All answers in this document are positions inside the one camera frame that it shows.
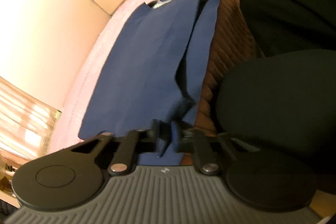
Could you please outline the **pink bed blanket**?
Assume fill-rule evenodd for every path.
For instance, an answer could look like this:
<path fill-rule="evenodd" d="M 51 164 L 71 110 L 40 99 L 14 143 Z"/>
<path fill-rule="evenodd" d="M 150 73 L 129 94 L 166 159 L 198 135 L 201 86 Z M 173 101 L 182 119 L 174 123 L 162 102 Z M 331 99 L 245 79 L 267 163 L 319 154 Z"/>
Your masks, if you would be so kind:
<path fill-rule="evenodd" d="M 60 120 L 51 139 L 49 153 L 80 142 L 77 137 L 82 119 L 95 88 L 101 69 L 124 23 L 131 13 L 144 2 L 154 0 L 125 0 L 112 14 L 84 62 L 66 100 Z"/>

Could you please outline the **navy blue garment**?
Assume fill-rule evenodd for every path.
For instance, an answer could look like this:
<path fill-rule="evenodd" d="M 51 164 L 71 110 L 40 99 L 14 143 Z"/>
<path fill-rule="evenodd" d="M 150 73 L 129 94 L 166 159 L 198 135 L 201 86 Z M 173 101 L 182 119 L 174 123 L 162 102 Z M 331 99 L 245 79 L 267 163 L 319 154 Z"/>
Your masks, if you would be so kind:
<path fill-rule="evenodd" d="M 158 120 L 193 124 L 220 0 L 142 4 L 117 37 L 96 82 L 79 137 L 123 137 Z"/>

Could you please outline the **light window curtain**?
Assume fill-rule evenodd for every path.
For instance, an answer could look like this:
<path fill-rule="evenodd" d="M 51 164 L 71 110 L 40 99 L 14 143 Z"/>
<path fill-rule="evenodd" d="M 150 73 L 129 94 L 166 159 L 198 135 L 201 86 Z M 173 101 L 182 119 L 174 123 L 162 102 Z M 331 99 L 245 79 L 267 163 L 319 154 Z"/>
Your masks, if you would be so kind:
<path fill-rule="evenodd" d="M 61 113 L 1 78 L 1 150 L 24 160 L 46 155 Z"/>

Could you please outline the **person's black trousers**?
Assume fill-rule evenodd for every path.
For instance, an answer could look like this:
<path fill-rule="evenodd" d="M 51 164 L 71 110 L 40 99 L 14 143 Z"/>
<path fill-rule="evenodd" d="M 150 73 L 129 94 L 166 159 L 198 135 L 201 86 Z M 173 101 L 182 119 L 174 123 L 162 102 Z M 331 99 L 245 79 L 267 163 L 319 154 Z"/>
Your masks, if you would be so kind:
<path fill-rule="evenodd" d="M 318 188 L 335 193 L 335 0 L 240 0 L 264 56 L 224 77 L 223 131 L 302 155 Z"/>

